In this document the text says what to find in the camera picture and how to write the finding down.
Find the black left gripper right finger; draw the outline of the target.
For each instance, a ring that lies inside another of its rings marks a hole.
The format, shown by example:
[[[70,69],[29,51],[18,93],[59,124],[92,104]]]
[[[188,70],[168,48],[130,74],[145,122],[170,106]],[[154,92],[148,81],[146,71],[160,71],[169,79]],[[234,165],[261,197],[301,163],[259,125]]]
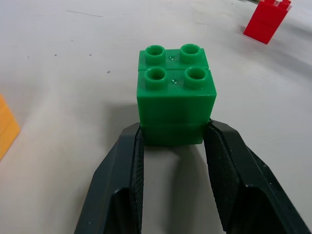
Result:
[[[204,132],[209,179],[226,234],[312,234],[268,167],[229,125]]]

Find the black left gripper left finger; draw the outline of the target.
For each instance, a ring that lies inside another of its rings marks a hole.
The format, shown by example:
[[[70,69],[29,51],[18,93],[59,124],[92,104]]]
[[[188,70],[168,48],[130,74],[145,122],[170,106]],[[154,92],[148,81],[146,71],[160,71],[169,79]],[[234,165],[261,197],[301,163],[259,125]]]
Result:
[[[144,138],[135,123],[94,172],[74,234],[141,234],[143,188]]]

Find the green studded block cube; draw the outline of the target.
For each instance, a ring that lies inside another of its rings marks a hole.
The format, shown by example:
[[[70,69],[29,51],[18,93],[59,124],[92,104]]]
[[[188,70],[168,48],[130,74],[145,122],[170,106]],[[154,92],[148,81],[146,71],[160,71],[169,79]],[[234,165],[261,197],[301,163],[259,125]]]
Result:
[[[140,51],[137,105],[148,146],[201,144],[216,99],[203,48],[151,45]]]

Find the yellow studded block cube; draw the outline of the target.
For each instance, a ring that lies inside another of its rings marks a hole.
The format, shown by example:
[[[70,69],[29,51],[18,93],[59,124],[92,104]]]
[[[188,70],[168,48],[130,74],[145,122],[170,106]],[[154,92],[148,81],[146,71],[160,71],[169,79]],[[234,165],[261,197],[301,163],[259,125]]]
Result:
[[[0,161],[20,132],[20,126],[4,96],[0,94]]]

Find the red studded block cube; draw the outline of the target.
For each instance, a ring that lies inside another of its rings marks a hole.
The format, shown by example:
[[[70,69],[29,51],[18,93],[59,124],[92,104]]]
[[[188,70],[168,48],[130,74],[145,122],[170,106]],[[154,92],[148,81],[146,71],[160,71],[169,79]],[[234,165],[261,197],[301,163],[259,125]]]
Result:
[[[260,0],[243,34],[268,44],[291,9],[291,0]]]

